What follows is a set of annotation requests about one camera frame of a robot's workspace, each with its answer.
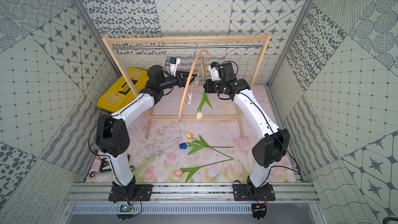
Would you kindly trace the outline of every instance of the tulip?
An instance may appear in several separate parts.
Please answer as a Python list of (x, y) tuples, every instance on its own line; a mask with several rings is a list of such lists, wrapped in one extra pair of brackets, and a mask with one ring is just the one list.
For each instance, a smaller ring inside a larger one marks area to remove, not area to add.
[(200, 120), (203, 117), (203, 113), (201, 111), (196, 112), (196, 119)]
[(178, 169), (174, 172), (175, 177), (181, 177), (182, 176), (182, 170)]

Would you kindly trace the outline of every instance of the green leaf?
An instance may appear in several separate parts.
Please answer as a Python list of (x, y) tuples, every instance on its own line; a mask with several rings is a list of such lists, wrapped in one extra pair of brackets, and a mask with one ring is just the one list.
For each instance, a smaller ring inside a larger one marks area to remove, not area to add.
[(242, 164), (242, 162), (240, 163), (240, 165), (242, 166), (242, 179), (246, 180), (248, 178), (248, 171), (246, 170), (245, 166)]
[(203, 148), (205, 148), (205, 146), (198, 146), (198, 147), (195, 147), (195, 148), (193, 148), (193, 149), (188, 153), (188, 155), (190, 155), (190, 154), (192, 154), (192, 153), (194, 153), (194, 152), (197, 152), (198, 150), (203, 149)]
[(193, 167), (193, 168), (180, 168), (180, 170), (182, 170), (182, 173), (184, 173), (184, 172), (191, 172), (194, 168), (195, 167)]
[(210, 146), (208, 143), (206, 143), (206, 141), (203, 139), (203, 137), (200, 134), (199, 134), (199, 138), (206, 146)]
[(202, 111), (202, 107), (204, 106), (205, 102), (206, 102), (206, 98), (203, 96), (202, 101), (199, 104), (198, 111)]
[(195, 141), (193, 141), (194, 143), (197, 143), (197, 144), (201, 144), (201, 145), (205, 145), (205, 143), (203, 143), (202, 141), (199, 141), (199, 140), (195, 140)]
[(199, 146), (198, 144), (193, 144), (193, 143), (187, 143), (187, 144), (188, 144), (188, 146), (190, 146), (192, 148), (195, 148), (195, 147)]
[(210, 104), (210, 100), (209, 100), (209, 98), (207, 97), (207, 93), (203, 92), (203, 96), (205, 97), (206, 103), (211, 107), (211, 109), (213, 109), (213, 107), (212, 107), (211, 104)]
[(187, 183), (188, 180), (193, 176), (193, 174), (195, 174), (195, 172), (197, 172), (200, 168), (201, 168), (201, 166), (193, 168), (193, 170), (188, 174), (187, 179), (185, 180), (185, 182)]

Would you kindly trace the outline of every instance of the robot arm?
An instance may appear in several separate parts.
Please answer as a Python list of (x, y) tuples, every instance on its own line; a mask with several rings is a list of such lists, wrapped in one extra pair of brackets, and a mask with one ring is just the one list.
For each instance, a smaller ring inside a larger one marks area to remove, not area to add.
[(213, 62), (209, 66), (212, 79), (204, 84), (206, 93), (223, 93), (242, 110), (256, 132), (259, 142), (251, 150), (256, 164), (248, 177), (252, 188), (265, 186), (271, 168), (286, 155), (289, 144), (289, 132), (279, 127), (261, 108), (250, 86), (244, 79), (236, 79), (231, 62), (222, 64)]

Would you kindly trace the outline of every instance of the floral backdrop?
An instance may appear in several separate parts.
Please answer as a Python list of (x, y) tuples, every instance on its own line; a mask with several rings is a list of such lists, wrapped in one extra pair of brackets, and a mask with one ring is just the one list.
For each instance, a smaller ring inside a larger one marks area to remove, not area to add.
[[(176, 97), (181, 89), (164, 96), (155, 106), (154, 115), (175, 115), (181, 99)], [(257, 101), (269, 117), (275, 121), (263, 86), (252, 88)], [(203, 89), (193, 92), (192, 103), (185, 108), (185, 115), (194, 115), (201, 100)], [(203, 114), (235, 114), (234, 102), (221, 101), (216, 95), (209, 94), (213, 109), (205, 105)], [(191, 147), (180, 149), (179, 144), (192, 142), (187, 139), (186, 132), (192, 133), (199, 139), (199, 134), (210, 146), (232, 146), (234, 148), (217, 148), (234, 159), (217, 163), (198, 170), (188, 182), (233, 182), (246, 181), (254, 168), (255, 160), (251, 153), (252, 147), (258, 142), (254, 129), (246, 117), (242, 118), (244, 136), (240, 137), (237, 121), (152, 121), (149, 138), (145, 139), (148, 120), (143, 114), (130, 127), (128, 133), (130, 145), (127, 149), (130, 154), (130, 164), (135, 166), (133, 172), (137, 182), (185, 182), (188, 173), (182, 177), (175, 177), (174, 171), (179, 168), (196, 167), (228, 159), (228, 157), (210, 149), (204, 148), (188, 155)], [(284, 156), (278, 165), (291, 167), (289, 158)], [(100, 161), (95, 160), (91, 171), (98, 171)], [(87, 182), (112, 182), (113, 175), (87, 177)], [(271, 172), (270, 182), (295, 182), (292, 171), (277, 167)]]

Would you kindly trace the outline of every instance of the wooden frame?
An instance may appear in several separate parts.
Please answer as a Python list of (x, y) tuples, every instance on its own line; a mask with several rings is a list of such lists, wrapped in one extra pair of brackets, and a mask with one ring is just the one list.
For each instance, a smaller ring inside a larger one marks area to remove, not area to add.
[[(261, 62), (263, 61), (264, 54), (267, 51), (267, 46), (271, 35), (267, 33), (265, 36), (261, 37), (155, 37), (155, 38), (109, 38), (107, 36), (102, 38), (102, 41), (105, 44), (105, 47), (111, 54), (113, 61), (116, 66), (119, 68), (123, 77), (125, 78), (127, 85), (131, 88), (133, 94), (137, 97), (138, 92), (130, 80), (130, 77), (127, 74), (126, 68), (123, 66), (119, 55), (115, 50), (112, 49), (112, 44), (114, 43), (153, 43), (153, 42), (247, 42), (247, 41), (263, 41), (262, 48), (257, 58), (256, 65), (254, 67), (254, 71), (251, 74), (251, 79), (249, 82), (250, 87), (254, 85), (254, 81), (256, 80), (258, 71), (260, 69)], [(145, 138), (148, 139), (150, 126), (152, 120), (178, 120), (178, 115), (153, 115), (155, 106), (153, 106), (150, 110), (145, 111), (145, 115), (148, 118), (147, 132), (145, 134)], [(241, 123), (242, 112), (239, 107), (236, 106), (236, 114), (232, 115), (207, 115), (203, 116), (201, 120), (237, 120), (239, 124), (239, 133), (240, 136), (243, 136), (243, 127)], [(183, 120), (195, 120), (195, 115), (186, 115), (183, 117)]]

